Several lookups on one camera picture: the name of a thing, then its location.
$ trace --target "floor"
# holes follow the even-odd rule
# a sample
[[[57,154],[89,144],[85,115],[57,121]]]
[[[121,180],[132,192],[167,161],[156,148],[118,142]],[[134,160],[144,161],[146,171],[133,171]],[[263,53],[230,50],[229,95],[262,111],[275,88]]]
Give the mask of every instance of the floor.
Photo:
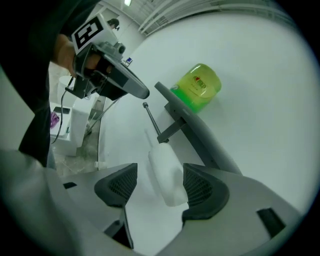
[[[54,63],[49,66],[49,82],[51,102],[58,102],[58,81],[61,76],[68,75],[68,71]],[[103,110],[104,97],[99,97],[94,109]],[[76,156],[65,156],[55,152],[54,145],[52,147],[56,170],[59,176],[69,176],[79,173],[89,173],[97,171],[95,162],[98,160],[98,140],[99,140],[100,121],[92,128],[92,133],[83,139],[82,146],[76,151]]]

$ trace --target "metal pipe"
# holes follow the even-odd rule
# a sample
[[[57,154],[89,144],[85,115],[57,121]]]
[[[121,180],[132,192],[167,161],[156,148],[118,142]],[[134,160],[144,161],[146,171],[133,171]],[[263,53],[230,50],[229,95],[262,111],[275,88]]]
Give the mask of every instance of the metal pipe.
[[[158,125],[157,125],[156,121],[154,120],[154,117],[152,116],[152,114],[151,114],[151,112],[150,112],[150,110],[148,108],[148,103],[144,102],[144,103],[142,103],[142,106],[146,109],[146,111],[147,111],[147,113],[148,113],[148,115],[149,115],[149,117],[151,119],[151,122],[153,124],[153,127],[154,127],[154,129],[156,131],[156,134],[159,136],[161,134],[161,132],[160,132],[160,130],[158,128]]]

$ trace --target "white cylinder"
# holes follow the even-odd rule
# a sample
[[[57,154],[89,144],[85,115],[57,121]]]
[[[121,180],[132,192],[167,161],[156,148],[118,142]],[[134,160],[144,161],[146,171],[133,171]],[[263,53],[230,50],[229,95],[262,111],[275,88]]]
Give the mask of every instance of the white cylinder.
[[[57,97],[58,97],[57,103],[58,104],[61,103],[61,97],[64,94],[66,87],[68,86],[68,84],[70,82],[70,79],[71,79],[71,75],[64,75],[59,78],[58,92],[57,92]],[[75,80],[76,79],[73,79],[73,81],[69,87],[70,89],[72,89],[75,86]],[[71,94],[70,92],[67,91],[63,97],[63,106],[72,108],[75,103],[76,98],[77,98],[76,96],[74,96],[73,94]]]
[[[184,169],[172,147],[168,143],[158,144],[148,157],[165,204],[175,207],[186,203]]]

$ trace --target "person's arm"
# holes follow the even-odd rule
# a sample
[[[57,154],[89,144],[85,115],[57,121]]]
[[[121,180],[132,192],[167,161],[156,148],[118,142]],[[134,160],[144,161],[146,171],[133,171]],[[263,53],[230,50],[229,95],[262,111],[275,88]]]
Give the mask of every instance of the person's arm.
[[[70,74],[73,77],[76,77],[76,73],[73,68],[73,62],[75,58],[75,48],[71,41],[69,41],[68,37],[64,34],[59,34],[56,38],[52,62],[57,65],[69,70]],[[100,56],[97,54],[92,54],[88,57],[85,67],[90,70],[94,70],[97,67],[97,64],[100,60]],[[108,66],[106,69],[107,73],[111,72],[112,67]]]

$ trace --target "purple cloth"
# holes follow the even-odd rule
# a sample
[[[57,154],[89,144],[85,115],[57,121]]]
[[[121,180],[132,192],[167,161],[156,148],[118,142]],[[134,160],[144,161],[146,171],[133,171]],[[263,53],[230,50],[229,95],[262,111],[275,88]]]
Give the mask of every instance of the purple cloth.
[[[50,129],[54,128],[56,124],[59,122],[60,118],[56,112],[51,112],[51,125]]]

